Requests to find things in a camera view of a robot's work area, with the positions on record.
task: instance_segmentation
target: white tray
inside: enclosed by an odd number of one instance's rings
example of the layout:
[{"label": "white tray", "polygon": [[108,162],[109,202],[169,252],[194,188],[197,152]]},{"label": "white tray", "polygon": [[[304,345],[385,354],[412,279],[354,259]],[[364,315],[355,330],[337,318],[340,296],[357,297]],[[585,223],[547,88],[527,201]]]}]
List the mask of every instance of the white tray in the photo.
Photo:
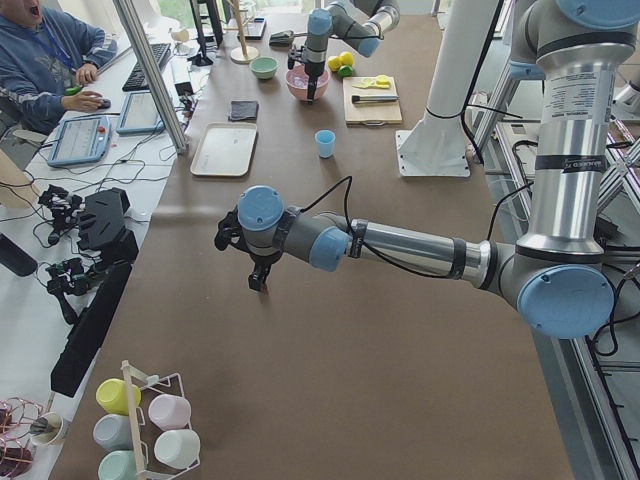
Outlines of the white tray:
[{"label": "white tray", "polygon": [[210,123],[191,162],[191,173],[241,177],[249,171],[257,135],[253,123]]}]

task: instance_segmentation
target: tablet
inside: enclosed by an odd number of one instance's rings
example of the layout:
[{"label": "tablet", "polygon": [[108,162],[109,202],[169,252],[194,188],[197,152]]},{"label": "tablet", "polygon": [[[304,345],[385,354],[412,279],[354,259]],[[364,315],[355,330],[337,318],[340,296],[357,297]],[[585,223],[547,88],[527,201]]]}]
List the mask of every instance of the tablet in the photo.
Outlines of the tablet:
[{"label": "tablet", "polygon": [[62,120],[60,135],[47,164],[62,167],[97,162],[107,151],[110,134],[111,124],[105,115]]},{"label": "tablet", "polygon": [[116,132],[120,135],[144,135],[164,130],[153,96],[148,90],[128,92],[118,118]]}]

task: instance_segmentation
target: person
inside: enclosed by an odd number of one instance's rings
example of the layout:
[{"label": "person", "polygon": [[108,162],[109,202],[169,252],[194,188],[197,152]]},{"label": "person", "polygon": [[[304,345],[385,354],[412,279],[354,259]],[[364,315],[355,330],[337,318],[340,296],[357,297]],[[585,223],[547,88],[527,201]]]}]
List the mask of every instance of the person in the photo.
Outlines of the person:
[{"label": "person", "polygon": [[0,0],[0,97],[28,129],[48,135],[67,110],[95,112],[102,95],[77,87],[94,82],[115,53],[104,30],[40,0]]}]

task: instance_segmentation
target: computer keyboard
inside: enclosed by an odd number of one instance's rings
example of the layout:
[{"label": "computer keyboard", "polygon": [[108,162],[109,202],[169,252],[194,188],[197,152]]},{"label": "computer keyboard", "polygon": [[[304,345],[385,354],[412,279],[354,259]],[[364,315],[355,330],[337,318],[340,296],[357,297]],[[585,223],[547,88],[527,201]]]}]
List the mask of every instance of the computer keyboard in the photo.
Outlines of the computer keyboard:
[{"label": "computer keyboard", "polygon": [[[153,58],[156,60],[158,67],[162,71],[165,65],[171,58],[171,44],[169,43],[154,43],[149,45],[153,52]],[[133,70],[129,74],[129,78],[124,82],[122,86],[123,92],[133,92],[136,90],[146,90],[148,88],[147,81],[144,78],[144,72],[140,68],[140,62],[136,62]]]}]

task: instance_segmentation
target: mug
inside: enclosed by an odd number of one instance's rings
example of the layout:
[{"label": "mug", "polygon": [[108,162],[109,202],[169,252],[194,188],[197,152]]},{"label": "mug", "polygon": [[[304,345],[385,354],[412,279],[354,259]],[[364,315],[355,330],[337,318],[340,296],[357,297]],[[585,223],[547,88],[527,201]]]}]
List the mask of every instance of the mug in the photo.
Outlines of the mug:
[{"label": "mug", "polygon": [[164,431],[184,428],[191,419],[191,404],[184,397],[163,393],[149,404],[149,419]]},{"label": "mug", "polygon": [[116,450],[100,462],[98,478],[100,480],[136,480],[136,460],[132,451]]},{"label": "mug", "polygon": [[[132,388],[137,407],[140,405],[142,394],[136,385],[132,385]],[[120,378],[110,378],[102,382],[96,391],[96,401],[107,413],[129,415],[126,386]]]},{"label": "mug", "polygon": [[114,413],[105,415],[93,427],[93,439],[108,452],[132,450],[129,417]]},{"label": "mug", "polygon": [[198,459],[200,437],[193,430],[169,430],[158,437],[153,453],[159,462],[182,470]]}]

